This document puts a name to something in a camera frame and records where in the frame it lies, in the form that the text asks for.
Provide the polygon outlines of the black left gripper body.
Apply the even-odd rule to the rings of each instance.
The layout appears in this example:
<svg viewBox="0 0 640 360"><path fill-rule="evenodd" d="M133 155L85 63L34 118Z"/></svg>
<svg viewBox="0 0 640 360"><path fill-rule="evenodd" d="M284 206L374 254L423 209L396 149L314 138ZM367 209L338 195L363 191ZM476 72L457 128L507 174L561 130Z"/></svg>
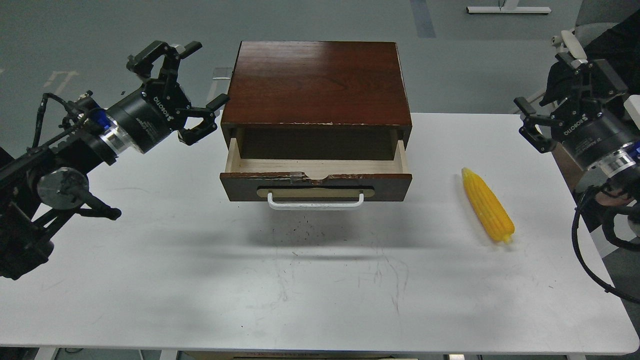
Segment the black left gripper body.
<svg viewBox="0 0 640 360"><path fill-rule="evenodd" d="M178 109L187 109L191 101L179 85L165 93L165 85L142 85L114 105L106 114L130 137L142 154L185 125L186 117Z"/></svg>

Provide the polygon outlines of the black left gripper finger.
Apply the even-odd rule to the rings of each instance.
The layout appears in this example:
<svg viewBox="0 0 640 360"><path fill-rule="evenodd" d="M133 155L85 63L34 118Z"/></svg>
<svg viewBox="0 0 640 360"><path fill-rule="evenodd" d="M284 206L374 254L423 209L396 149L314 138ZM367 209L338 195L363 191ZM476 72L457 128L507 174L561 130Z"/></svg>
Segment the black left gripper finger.
<svg viewBox="0 0 640 360"><path fill-rule="evenodd" d="M202 48L202 43L192 41L183 50L169 45L164 41L153 41L137 55L130 55L126 63L126 69L146 82L151 79L154 63L162 58L162 66L158 73L158 80L167 87L173 87L178 83L178 70L181 60L186 59Z"/></svg>
<svg viewBox="0 0 640 360"><path fill-rule="evenodd" d="M205 107L178 108L177 113L179 114L179 116L184 117L185 119L190 117L202 119L201 123L191 129L185 129L184 126L178 129L177 131L179 141L187 146L192 146L217 130L218 125L217 123L215 123L215 111L221 109L229 101L230 96L228 96L226 93L220 93L217 97L213 98L213 100L211 100Z"/></svg>

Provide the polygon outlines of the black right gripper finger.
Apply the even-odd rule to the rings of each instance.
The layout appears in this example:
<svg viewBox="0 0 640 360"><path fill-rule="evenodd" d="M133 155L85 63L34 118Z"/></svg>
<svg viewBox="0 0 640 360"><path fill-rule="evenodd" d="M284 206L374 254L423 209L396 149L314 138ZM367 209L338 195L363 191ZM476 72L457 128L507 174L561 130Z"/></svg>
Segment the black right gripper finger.
<svg viewBox="0 0 640 360"><path fill-rule="evenodd" d="M611 68L621 78L624 84L629 86L629 53L627 51L587 51L590 60L606 60ZM570 95L575 80L575 71L561 59L551 66L546 85L546 104L560 104ZM607 89L604 75L596 68L585 75L583 86L591 85L592 91L601 92Z"/></svg>
<svg viewBox="0 0 640 360"><path fill-rule="evenodd" d="M560 129L563 126L563 122L553 115L537 114L534 107L523 96L517 96L513 102L524 116L522 118L522 126L519 128L519 134L539 153L544 154L553 151L557 141L552 137L545 137L538 129L538 126Z"/></svg>

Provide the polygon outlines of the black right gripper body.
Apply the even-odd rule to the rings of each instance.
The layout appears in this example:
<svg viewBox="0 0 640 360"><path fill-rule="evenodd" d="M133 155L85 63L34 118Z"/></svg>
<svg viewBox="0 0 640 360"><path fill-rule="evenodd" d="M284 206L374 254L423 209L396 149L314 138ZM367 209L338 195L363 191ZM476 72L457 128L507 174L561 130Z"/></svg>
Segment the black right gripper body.
<svg viewBox="0 0 640 360"><path fill-rule="evenodd" d="M561 123L552 138L582 170L637 142L637 133L595 98L566 100L552 116Z"/></svg>

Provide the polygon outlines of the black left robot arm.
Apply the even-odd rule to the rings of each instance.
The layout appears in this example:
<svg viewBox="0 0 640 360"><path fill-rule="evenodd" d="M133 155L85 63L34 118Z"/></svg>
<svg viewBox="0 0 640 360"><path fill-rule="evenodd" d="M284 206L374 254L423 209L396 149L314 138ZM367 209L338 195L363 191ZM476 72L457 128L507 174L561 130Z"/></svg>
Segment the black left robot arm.
<svg viewBox="0 0 640 360"><path fill-rule="evenodd" d="M52 237L74 216L117 220L122 212L90 192L89 172L134 148L144 154L173 132L191 146L217 129L218 95L195 107L178 83L180 63L202 47L153 41L126 68L141 86L110 107L87 91L66 101L45 92L32 145L20 157L1 151L0 273L18 280L50 259Z"/></svg>

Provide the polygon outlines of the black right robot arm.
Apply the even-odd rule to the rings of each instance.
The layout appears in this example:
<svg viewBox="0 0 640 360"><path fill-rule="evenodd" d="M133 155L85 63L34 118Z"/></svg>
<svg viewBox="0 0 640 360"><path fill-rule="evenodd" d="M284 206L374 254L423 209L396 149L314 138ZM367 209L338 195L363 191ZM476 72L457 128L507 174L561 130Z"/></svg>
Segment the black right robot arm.
<svg viewBox="0 0 640 360"><path fill-rule="evenodd" d="M587 60L559 52L571 71L569 94L550 115L539 115L522 96L514 104L523 114L519 134L538 152L561 145L583 170L599 169L608 182L639 199L639 137L608 109L627 87L604 59Z"/></svg>

